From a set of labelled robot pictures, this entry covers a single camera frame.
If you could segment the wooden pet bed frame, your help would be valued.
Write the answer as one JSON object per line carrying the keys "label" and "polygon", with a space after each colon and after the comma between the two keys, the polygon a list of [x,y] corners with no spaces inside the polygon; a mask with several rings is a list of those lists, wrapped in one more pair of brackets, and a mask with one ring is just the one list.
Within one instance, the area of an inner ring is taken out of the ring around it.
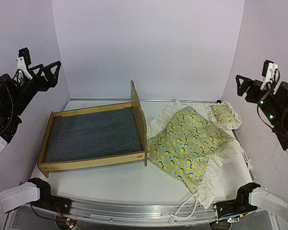
{"label": "wooden pet bed frame", "polygon": [[[107,111],[122,110],[128,107],[132,109],[133,117],[134,117],[136,127],[138,130],[140,143],[142,146],[141,151],[135,152],[135,153],[123,154],[120,156],[104,157],[104,158],[98,158],[98,159],[63,161],[63,162],[54,162],[54,163],[44,162],[44,157],[45,157],[45,153],[47,150],[47,144],[48,144],[49,136],[51,133],[51,128],[52,128],[55,117],[57,116],[69,117],[69,116],[101,113],[101,112],[107,112]],[[50,114],[47,128],[44,134],[37,167],[46,177],[49,177],[49,173],[54,172],[54,171],[92,168],[92,167],[107,166],[107,165],[127,163],[127,162],[140,161],[140,160],[143,160],[144,164],[147,165],[148,156],[147,156],[146,134],[147,134],[147,127],[146,127],[146,120],[145,120],[144,112],[142,110],[142,107],[139,101],[139,96],[136,91],[134,82],[132,81],[130,102],[88,107],[88,108],[82,108],[82,109],[74,109],[74,110],[68,110],[68,111],[62,111],[62,112],[52,112]]]}

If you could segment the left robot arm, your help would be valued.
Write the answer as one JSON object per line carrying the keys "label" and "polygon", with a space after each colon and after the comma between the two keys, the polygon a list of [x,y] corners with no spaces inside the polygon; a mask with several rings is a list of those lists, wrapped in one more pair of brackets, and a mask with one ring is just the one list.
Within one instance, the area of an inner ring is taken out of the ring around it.
{"label": "left robot arm", "polygon": [[[28,68],[19,57],[15,76],[0,75],[0,154],[15,136],[20,115],[38,92],[57,85],[61,62]],[[56,207],[47,182],[33,178],[22,185],[0,192],[0,217],[24,204],[45,203]]]}

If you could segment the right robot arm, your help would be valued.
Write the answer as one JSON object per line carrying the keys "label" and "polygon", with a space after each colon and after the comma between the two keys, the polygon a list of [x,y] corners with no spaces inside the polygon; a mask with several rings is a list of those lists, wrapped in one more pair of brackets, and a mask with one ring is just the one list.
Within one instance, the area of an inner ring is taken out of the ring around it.
{"label": "right robot arm", "polygon": [[237,94],[246,94],[247,102],[257,104],[257,114],[263,112],[269,121],[264,124],[276,134],[282,149],[288,150],[288,83],[279,80],[279,76],[273,77],[261,90],[263,82],[237,75]]}

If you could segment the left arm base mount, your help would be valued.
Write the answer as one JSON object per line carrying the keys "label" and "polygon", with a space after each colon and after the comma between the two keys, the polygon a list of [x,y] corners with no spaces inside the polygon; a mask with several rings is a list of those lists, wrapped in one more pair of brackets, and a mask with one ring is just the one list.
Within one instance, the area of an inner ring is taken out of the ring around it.
{"label": "left arm base mount", "polygon": [[53,201],[49,203],[42,203],[41,201],[34,201],[30,203],[33,207],[49,210],[62,215],[68,215],[71,210],[72,201],[64,197],[55,196]]}

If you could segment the lemon print ruffled mattress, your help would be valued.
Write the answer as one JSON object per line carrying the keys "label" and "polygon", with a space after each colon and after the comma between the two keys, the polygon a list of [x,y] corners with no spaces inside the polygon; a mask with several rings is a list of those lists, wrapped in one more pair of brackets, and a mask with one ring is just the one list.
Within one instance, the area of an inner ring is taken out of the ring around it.
{"label": "lemon print ruffled mattress", "polygon": [[244,155],[233,135],[179,101],[147,124],[147,151],[150,163],[184,183],[189,198],[205,209],[215,199],[214,182],[222,167]]}

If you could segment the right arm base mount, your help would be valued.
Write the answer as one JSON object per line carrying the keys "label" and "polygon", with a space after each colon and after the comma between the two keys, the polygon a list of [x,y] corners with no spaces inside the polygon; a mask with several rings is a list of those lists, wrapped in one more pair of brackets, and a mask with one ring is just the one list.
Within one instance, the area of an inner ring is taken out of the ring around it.
{"label": "right arm base mount", "polygon": [[248,214],[258,209],[257,206],[250,205],[248,202],[238,202],[236,200],[217,202],[213,205],[217,219],[224,220],[238,217],[240,214]]}

